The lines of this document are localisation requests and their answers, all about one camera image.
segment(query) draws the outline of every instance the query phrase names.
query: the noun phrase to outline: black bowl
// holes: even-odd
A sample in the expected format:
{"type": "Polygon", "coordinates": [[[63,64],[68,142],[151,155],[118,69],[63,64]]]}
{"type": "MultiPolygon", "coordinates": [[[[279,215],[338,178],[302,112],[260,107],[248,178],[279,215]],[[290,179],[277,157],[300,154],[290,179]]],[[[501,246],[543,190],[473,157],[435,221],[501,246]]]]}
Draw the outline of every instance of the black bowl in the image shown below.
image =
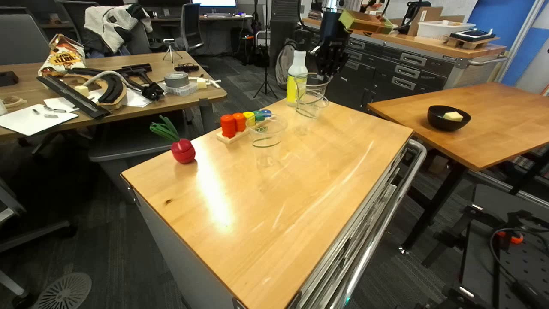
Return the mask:
{"type": "Polygon", "coordinates": [[[454,109],[454,107],[432,105],[432,107],[428,107],[427,121],[434,130],[452,133],[452,131],[458,131],[463,126],[466,126],[466,123],[470,123],[470,116],[463,111],[454,109]],[[461,121],[454,123],[454,121],[444,119],[444,114],[449,114],[449,112],[458,112],[461,116],[461,121]]]}

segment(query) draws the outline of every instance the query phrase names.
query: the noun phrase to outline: green object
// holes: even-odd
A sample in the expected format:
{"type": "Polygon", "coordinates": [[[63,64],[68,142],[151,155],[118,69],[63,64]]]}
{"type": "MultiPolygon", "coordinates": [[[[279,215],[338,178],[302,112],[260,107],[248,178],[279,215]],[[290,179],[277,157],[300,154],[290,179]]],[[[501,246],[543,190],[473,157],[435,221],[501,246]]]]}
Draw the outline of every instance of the green object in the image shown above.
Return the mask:
{"type": "Polygon", "coordinates": [[[161,124],[152,123],[149,126],[149,131],[163,140],[166,140],[168,143],[176,143],[180,140],[178,131],[175,130],[175,126],[171,124],[171,121],[168,118],[159,116],[161,124]]]}

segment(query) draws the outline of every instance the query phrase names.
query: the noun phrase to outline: wooden tabletop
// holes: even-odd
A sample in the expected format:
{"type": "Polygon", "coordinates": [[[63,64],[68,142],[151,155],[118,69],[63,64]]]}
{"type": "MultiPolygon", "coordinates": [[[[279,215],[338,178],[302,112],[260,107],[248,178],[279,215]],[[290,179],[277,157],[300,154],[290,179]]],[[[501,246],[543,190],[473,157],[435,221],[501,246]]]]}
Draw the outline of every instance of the wooden tabletop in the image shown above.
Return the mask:
{"type": "Polygon", "coordinates": [[[368,109],[413,130],[425,145],[473,171],[549,145],[549,99],[495,83],[370,104],[368,109]],[[427,124],[430,105],[464,111],[471,121],[456,133],[435,131],[427,124]]]}
{"type": "MultiPolygon", "coordinates": [[[[315,20],[303,20],[303,25],[308,28],[320,28],[320,21],[315,20]]],[[[487,45],[483,49],[475,51],[464,51],[464,49],[452,49],[446,47],[439,40],[428,40],[428,39],[416,39],[416,37],[404,37],[404,35],[363,35],[363,33],[351,33],[355,39],[370,40],[377,44],[391,44],[396,47],[406,47],[418,52],[428,52],[435,56],[444,56],[451,59],[466,59],[466,61],[483,61],[483,59],[495,59],[504,54],[504,47],[501,45],[487,45]]]]}
{"type": "MultiPolygon", "coordinates": [[[[176,64],[195,64],[195,61],[185,54],[185,52],[176,52],[181,56],[181,59],[176,59],[176,64]]],[[[123,56],[123,57],[106,57],[106,59],[87,59],[85,68],[89,69],[120,69],[125,66],[137,66],[137,64],[151,64],[152,73],[147,76],[159,83],[168,73],[175,73],[173,68],[175,64],[163,61],[164,54],[145,54],[145,56],[123,56]]],[[[3,87],[0,88],[0,99],[22,99],[25,104],[13,104],[13,105],[5,105],[8,112],[41,104],[44,99],[58,99],[56,93],[46,90],[37,80],[36,73],[41,64],[22,64],[22,66],[0,66],[0,73],[3,71],[13,71],[18,78],[18,83],[13,87],[3,87]]],[[[200,76],[209,78],[202,69],[199,73],[193,73],[190,76],[200,76]]],[[[226,93],[223,88],[212,88],[207,87],[205,90],[199,90],[190,97],[164,97],[164,100],[156,102],[149,107],[137,109],[137,107],[123,107],[120,111],[113,111],[111,116],[101,119],[101,121],[92,121],[85,114],[78,112],[78,118],[61,124],[56,128],[56,131],[68,131],[68,130],[80,130],[87,126],[96,126],[96,124],[106,124],[106,123],[120,123],[127,119],[137,119],[144,116],[156,116],[156,114],[164,114],[164,112],[173,112],[173,111],[181,111],[197,104],[214,104],[224,99],[226,93]]],[[[1,138],[12,138],[17,136],[12,131],[6,131],[0,128],[0,140],[1,138]]]]}
{"type": "Polygon", "coordinates": [[[192,166],[164,154],[123,172],[250,309],[290,303],[411,135],[332,104],[300,135],[284,102],[267,109],[288,123],[271,167],[247,136],[224,145],[214,131],[192,142],[192,166]]]}

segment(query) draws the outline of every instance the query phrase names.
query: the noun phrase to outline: plastic bottle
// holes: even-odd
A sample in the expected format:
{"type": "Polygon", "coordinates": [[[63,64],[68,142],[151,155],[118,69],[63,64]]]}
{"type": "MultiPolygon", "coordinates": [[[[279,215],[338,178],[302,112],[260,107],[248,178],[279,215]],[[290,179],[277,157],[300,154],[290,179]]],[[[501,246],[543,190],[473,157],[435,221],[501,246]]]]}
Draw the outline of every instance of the plastic bottle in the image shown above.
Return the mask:
{"type": "Polygon", "coordinates": [[[296,100],[305,95],[307,75],[308,75],[308,71],[305,68],[305,52],[295,51],[293,63],[288,69],[288,83],[286,83],[288,105],[295,105],[296,100]]]}

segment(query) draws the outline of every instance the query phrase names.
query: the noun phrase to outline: paper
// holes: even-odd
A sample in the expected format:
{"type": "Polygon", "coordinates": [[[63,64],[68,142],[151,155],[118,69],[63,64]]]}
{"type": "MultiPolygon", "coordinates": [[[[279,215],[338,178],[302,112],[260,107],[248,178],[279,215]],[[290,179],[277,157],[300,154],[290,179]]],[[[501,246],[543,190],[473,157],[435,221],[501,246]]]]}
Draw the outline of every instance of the paper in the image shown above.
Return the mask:
{"type": "Polygon", "coordinates": [[[65,112],[65,114],[51,112],[51,111],[46,111],[44,105],[32,105],[22,111],[15,111],[12,114],[1,116],[0,126],[10,131],[20,133],[24,136],[34,136],[41,131],[68,123],[70,119],[75,119],[75,118],[77,116],[70,112],[65,112]]]}

